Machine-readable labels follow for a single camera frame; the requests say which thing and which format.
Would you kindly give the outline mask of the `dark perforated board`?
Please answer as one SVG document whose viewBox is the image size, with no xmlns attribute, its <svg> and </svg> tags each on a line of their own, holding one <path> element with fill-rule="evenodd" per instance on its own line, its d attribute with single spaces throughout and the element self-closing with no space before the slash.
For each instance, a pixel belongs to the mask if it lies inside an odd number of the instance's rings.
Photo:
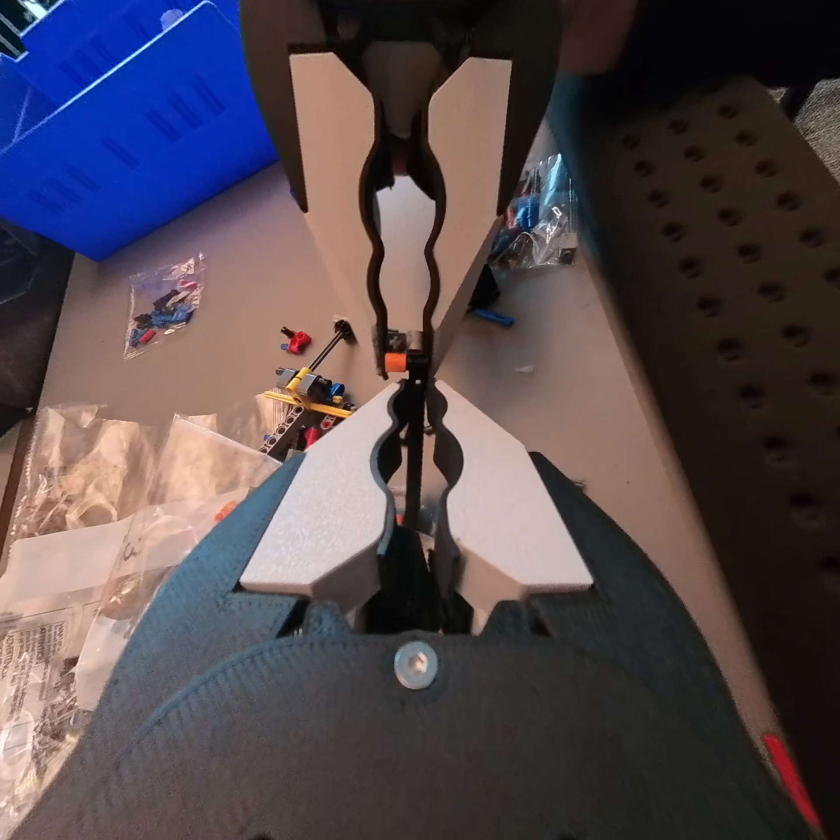
<svg viewBox="0 0 840 840">
<path fill-rule="evenodd" d="M 838 184 L 748 78 L 547 113 L 822 829 L 838 838 Z"/>
</svg>

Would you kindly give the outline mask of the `pile of clear plastic bags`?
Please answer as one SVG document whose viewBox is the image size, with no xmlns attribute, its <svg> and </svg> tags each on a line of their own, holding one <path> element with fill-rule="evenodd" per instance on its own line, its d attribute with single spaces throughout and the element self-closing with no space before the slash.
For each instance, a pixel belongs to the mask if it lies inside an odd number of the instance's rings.
<svg viewBox="0 0 840 840">
<path fill-rule="evenodd" d="M 97 405 L 42 409 L 24 457 L 2 570 L 2 838 L 14 835 L 83 740 L 115 753 L 217 647 L 200 605 L 153 599 L 216 527 L 280 464 L 260 452 L 280 417 L 264 397 L 163 427 L 109 419 Z"/>
</svg>

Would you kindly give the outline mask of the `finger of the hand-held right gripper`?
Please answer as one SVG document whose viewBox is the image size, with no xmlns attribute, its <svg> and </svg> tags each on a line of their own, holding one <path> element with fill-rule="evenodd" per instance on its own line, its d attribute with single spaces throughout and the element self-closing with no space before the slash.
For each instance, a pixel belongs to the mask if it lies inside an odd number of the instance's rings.
<svg viewBox="0 0 840 840">
<path fill-rule="evenodd" d="M 364 205 L 364 180 L 377 144 L 375 101 L 331 52 L 290 56 L 290 78 L 307 209 L 306 223 L 374 371 L 386 378 L 371 302 L 369 270 L 383 256 Z"/>
<path fill-rule="evenodd" d="M 423 339 L 430 371 L 447 355 L 501 225 L 511 67 L 509 59 L 467 58 L 428 103 L 435 218 L 424 248 Z"/>
</svg>

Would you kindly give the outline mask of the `person's right hand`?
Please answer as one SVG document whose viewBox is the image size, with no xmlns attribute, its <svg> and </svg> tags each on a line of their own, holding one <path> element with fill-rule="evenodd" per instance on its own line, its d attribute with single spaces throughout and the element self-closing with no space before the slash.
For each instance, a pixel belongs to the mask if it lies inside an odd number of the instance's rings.
<svg viewBox="0 0 840 840">
<path fill-rule="evenodd" d="M 573 76 L 600 75 L 620 57 L 637 14 L 638 1 L 562 1 L 559 70 Z"/>
</svg>

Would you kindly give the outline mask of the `bag red blue lego pieces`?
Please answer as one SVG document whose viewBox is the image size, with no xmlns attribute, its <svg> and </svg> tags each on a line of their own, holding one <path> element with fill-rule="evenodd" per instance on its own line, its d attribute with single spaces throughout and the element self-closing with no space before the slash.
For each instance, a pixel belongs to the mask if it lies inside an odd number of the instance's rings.
<svg viewBox="0 0 840 840">
<path fill-rule="evenodd" d="M 523 170 L 490 249 L 490 267 L 571 266 L 580 246 L 577 198 L 561 154 Z"/>
</svg>

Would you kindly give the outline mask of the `small bag blue lego pieces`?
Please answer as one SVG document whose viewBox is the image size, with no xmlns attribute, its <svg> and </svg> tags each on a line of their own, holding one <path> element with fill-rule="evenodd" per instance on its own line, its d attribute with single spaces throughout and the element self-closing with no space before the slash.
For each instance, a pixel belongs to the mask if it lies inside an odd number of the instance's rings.
<svg viewBox="0 0 840 840">
<path fill-rule="evenodd" d="M 203 299 L 204 270 L 204 255 L 198 252 L 184 261 L 129 277 L 125 360 L 136 358 L 191 323 Z"/>
</svg>

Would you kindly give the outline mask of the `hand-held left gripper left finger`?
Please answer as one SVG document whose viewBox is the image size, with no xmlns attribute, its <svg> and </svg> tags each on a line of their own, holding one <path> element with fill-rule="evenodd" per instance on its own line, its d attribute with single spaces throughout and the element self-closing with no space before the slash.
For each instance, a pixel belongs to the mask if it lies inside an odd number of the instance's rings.
<svg viewBox="0 0 840 840">
<path fill-rule="evenodd" d="M 247 592 L 358 611 L 381 589 L 378 557 L 396 525 L 389 480 L 403 462 L 387 385 L 295 463 L 295 474 L 239 583 Z"/>
</svg>

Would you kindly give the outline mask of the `yellow grey lego assembly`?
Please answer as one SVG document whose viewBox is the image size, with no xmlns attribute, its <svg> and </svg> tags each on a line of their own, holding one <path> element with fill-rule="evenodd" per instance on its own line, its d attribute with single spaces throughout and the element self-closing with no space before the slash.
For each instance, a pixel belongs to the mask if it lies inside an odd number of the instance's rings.
<svg viewBox="0 0 840 840">
<path fill-rule="evenodd" d="M 277 386 L 262 396 L 280 409 L 280 420 L 260 452 L 278 463 L 304 452 L 355 411 L 342 383 L 308 367 L 279 370 Z"/>
</svg>

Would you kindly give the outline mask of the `blue plastic bin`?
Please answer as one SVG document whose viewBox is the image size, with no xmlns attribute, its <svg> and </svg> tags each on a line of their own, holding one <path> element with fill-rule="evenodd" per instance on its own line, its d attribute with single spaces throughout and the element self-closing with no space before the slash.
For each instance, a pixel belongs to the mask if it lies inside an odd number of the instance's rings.
<svg viewBox="0 0 840 840">
<path fill-rule="evenodd" d="M 1 216 L 90 259 L 277 161 L 237 2 L 58 2 L 2 55 Z"/>
</svg>

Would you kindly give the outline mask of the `long black lego beam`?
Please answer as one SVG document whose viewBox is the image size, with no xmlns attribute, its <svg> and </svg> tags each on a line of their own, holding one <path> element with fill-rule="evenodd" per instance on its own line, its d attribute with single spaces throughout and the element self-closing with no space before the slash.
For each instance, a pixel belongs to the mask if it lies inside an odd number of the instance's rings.
<svg viewBox="0 0 840 840">
<path fill-rule="evenodd" d="M 422 500 L 429 360 L 421 351 L 411 351 L 406 362 L 406 496 L 403 525 L 415 530 Z"/>
</svg>

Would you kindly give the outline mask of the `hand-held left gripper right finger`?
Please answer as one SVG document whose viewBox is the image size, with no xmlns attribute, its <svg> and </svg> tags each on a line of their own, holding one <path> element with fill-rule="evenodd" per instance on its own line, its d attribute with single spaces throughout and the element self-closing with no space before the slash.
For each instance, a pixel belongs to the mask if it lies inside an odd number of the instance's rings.
<svg viewBox="0 0 840 840">
<path fill-rule="evenodd" d="M 594 579 L 524 445 L 441 380 L 429 382 L 444 478 L 434 574 L 456 627 L 478 635 L 503 602 L 587 592 Z"/>
</svg>

